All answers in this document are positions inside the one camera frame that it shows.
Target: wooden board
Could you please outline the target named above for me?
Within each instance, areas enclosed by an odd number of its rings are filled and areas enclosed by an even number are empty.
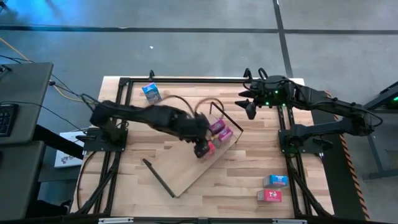
[[[104,77],[99,99],[115,100],[119,77]],[[135,83],[131,104],[145,106],[141,86]],[[292,199],[289,188],[282,189],[281,203],[259,203],[256,192],[262,189],[262,179],[270,174],[286,175],[286,163],[279,151],[277,131],[279,122],[276,109],[257,109],[254,120],[234,105],[243,100],[237,94],[242,85],[158,83],[162,95],[180,95],[193,106],[202,98],[214,96],[225,105],[226,112],[244,129],[235,147],[227,150],[203,173],[180,198],[172,198],[150,170],[142,163],[143,158],[156,159],[178,143],[168,134],[154,131],[145,124],[129,124],[126,151],[122,154],[113,201],[113,216],[128,217],[246,217],[292,218]],[[165,103],[187,110],[177,99]],[[209,104],[200,107],[209,110]],[[293,110],[296,123],[311,125],[308,111]],[[103,153],[97,153],[88,163],[81,179],[80,198],[85,202],[100,179]],[[325,171],[321,160],[312,154],[303,154],[303,164],[308,188],[324,208],[333,213]],[[298,190],[300,207],[304,211],[302,193]],[[105,204],[107,190],[103,197]],[[72,211],[76,210],[76,200]]]
[[[215,122],[212,115],[207,116],[210,123]],[[235,145],[238,140],[236,134],[221,146],[209,158],[198,159],[193,153],[193,144],[186,142],[178,142],[167,152],[162,153],[159,157],[151,161],[152,167],[156,173],[167,184],[167,187],[173,192],[175,197],[181,194],[191,186],[211,165],[213,165],[220,156],[222,156],[230,147]]]

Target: pink box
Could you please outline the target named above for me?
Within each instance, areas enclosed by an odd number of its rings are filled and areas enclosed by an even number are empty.
[[[260,190],[257,192],[257,201],[282,202],[282,192],[280,190]]]
[[[226,142],[228,142],[233,135],[233,131],[230,130],[229,127],[225,127],[220,133],[218,133],[218,137],[214,140],[214,145],[219,148]]]
[[[225,128],[225,123],[222,119],[219,119],[216,121],[216,123],[210,125],[210,131],[212,134],[218,134],[220,131],[222,131]]]

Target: blue box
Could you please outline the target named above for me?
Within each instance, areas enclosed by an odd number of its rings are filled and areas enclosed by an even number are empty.
[[[270,175],[264,178],[264,188],[278,189],[287,186],[287,176]]]
[[[142,90],[144,91],[144,94],[150,104],[157,103],[162,100],[162,97],[160,97],[159,90],[157,89],[155,83],[150,83],[142,87]]]

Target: gray concrete floor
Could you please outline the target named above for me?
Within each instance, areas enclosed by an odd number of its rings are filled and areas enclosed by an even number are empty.
[[[286,29],[398,29],[395,0],[280,0]],[[2,24],[108,27],[275,29],[272,0],[8,0]],[[77,93],[97,96],[105,75],[240,77],[246,67],[285,74],[278,34],[90,33],[0,31],[0,37]],[[365,103],[398,80],[397,35],[287,35],[294,77],[342,100]],[[18,57],[0,43],[0,53]],[[49,88],[44,105],[79,127],[89,125],[85,105]],[[74,129],[46,111],[39,123],[59,133]],[[364,138],[346,136],[358,177],[376,171]],[[363,181],[369,214],[397,222],[398,177]],[[40,196],[59,203],[74,182],[51,182]]]

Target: table leg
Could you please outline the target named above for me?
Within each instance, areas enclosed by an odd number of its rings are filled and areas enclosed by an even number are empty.
[[[43,141],[47,146],[58,149],[78,159],[83,159],[83,147],[64,139],[58,134],[51,132],[47,128],[43,128],[38,124],[35,128],[33,141]]]

